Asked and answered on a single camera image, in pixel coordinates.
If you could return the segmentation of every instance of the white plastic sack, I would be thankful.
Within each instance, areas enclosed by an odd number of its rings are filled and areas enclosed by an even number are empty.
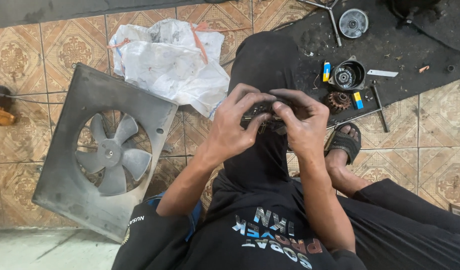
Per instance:
[[[150,28],[121,25],[109,42],[113,48],[113,71],[142,89],[191,104],[213,120],[215,109],[225,99],[230,82],[219,65],[224,35],[197,32],[209,60],[204,64],[190,24],[167,19]]]

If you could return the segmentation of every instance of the sandal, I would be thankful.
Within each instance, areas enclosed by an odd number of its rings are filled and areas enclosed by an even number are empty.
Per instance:
[[[352,138],[350,135],[341,132],[341,129],[345,126],[350,126],[358,132],[358,141]],[[325,145],[325,156],[328,155],[330,150],[342,149],[348,154],[347,165],[353,164],[353,161],[357,157],[361,149],[361,132],[360,129],[353,123],[346,123],[338,126],[335,131],[330,135]]]

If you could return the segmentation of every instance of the gray fan blade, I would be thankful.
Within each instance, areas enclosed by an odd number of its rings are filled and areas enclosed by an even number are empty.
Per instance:
[[[124,152],[122,164],[132,174],[135,181],[140,180],[142,175],[147,170],[152,154],[140,149],[127,149]]]
[[[100,164],[97,152],[89,153],[83,151],[75,151],[75,156],[82,167],[90,174],[94,174],[103,169],[103,165]]]
[[[115,132],[115,136],[113,139],[116,141],[117,144],[122,145],[130,136],[138,132],[138,125],[135,122],[135,119],[125,114],[125,116],[118,124],[117,131]]]
[[[99,186],[99,192],[103,195],[119,195],[127,192],[125,171],[121,164],[105,168],[105,176]]]
[[[92,118],[92,121],[90,122],[90,132],[98,143],[101,143],[107,138],[102,125],[102,116],[99,113],[95,114]]]

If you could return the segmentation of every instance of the person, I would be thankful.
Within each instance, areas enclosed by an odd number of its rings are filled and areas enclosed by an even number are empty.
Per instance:
[[[135,207],[114,270],[460,269],[460,217],[345,168],[361,148],[358,127],[338,127],[324,145],[329,109],[295,90],[298,61],[281,34],[242,42],[208,138],[163,195]],[[269,113],[240,125],[259,102],[273,102],[286,135],[258,133]],[[288,146],[301,182],[288,175]],[[200,195],[221,163],[196,226]]]

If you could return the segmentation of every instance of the hand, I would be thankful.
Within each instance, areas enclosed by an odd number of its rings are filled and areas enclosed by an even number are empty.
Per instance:
[[[260,93],[254,87],[239,83],[217,108],[209,136],[198,148],[197,154],[215,167],[241,154],[255,143],[260,125],[272,117],[269,113],[259,114],[245,130],[240,126],[243,114],[257,102],[275,100],[273,95]]]
[[[270,94],[291,101],[293,110],[282,102],[275,102],[273,110],[287,125],[288,144],[299,158],[323,158],[329,109],[299,90],[275,89]]]

